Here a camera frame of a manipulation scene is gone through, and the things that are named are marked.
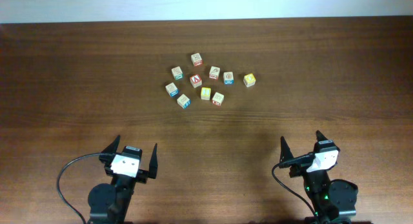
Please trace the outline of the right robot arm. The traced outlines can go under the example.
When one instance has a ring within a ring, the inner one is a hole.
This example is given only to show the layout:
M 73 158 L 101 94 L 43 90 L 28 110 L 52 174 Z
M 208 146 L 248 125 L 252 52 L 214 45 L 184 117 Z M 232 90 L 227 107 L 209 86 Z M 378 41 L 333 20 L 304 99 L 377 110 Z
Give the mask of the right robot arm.
M 293 156 L 284 137 L 280 142 L 280 159 L 274 168 L 288 168 L 291 178 L 303 178 L 309 201 L 282 182 L 279 184 L 309 207 L 312 216 L 306 217 L 305 223 L 350 223 L 356 215 L 358 186 L 343 179 L 331 180 L 328 176 L 328 171 L 337 165 L 339 147 L 320 131 L 316 131 L 313 151 L 302 156 Z

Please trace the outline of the wooden block red side bottom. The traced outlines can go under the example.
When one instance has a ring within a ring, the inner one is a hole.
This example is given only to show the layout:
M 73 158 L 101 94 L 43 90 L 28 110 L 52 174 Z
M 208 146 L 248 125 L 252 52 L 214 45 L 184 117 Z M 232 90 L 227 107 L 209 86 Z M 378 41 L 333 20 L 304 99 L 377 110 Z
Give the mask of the wooden block red side bottom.
M 225 98 L 225 96 L 223 94 L 220 94 L 219 92 L 216 92 L 214 94 L 213 98 L 212 98 L 212 103 L 214 105 L 221 106 L 224 98 Z

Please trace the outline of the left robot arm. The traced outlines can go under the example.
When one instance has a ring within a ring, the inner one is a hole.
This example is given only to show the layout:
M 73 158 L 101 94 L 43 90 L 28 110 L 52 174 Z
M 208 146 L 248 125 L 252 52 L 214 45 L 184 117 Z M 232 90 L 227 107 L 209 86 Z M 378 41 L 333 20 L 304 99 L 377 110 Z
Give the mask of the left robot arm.
M 140 168 L 143 151 L 140 148 L 125 146 L 118 153 L 120 137 L 109 144 L 100 154 L 110 183 L 96 185 L 88 195 L 90 207 L 89 223 L 124 223 L 135 186 L 145 184 L 157 177 L 157 145 L 154 146 L 149 169 Z

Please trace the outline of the yellow letter O block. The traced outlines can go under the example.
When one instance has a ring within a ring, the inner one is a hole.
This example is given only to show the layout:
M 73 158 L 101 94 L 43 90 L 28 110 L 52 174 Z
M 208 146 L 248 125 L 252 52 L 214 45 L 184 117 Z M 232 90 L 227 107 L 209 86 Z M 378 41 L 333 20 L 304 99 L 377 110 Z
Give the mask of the yellow letter O block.
M 244 76 L 243 82 L 244 82 L 246 87 L 251 87 L 251 86 L 255 85 L 256 78 L 253 75 L 253 73 L 250 73 L 250 74 L 247 74 L 247 75 Z

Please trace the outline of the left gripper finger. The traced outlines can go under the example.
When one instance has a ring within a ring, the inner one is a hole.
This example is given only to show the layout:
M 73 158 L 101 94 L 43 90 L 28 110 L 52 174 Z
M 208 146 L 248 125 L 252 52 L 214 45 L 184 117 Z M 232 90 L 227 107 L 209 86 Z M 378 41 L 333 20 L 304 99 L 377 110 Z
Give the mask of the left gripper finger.
M 158 162 L 157 162 L 157 143 L 154 145 L 154 149 L 152 151 L 152 156 L 150 158 L 150 163 L 149 163 L 149 171 L 148 171 L 148 177 L 151 179 L 156 179 L 157 177 L 157 168 L 158 168 Z
M 118 135 L 109 146 L 107 146 L 101 153 L 102 154 L 115 154 L 117 152 L 117 148 L 119 146 L 121 136 Z

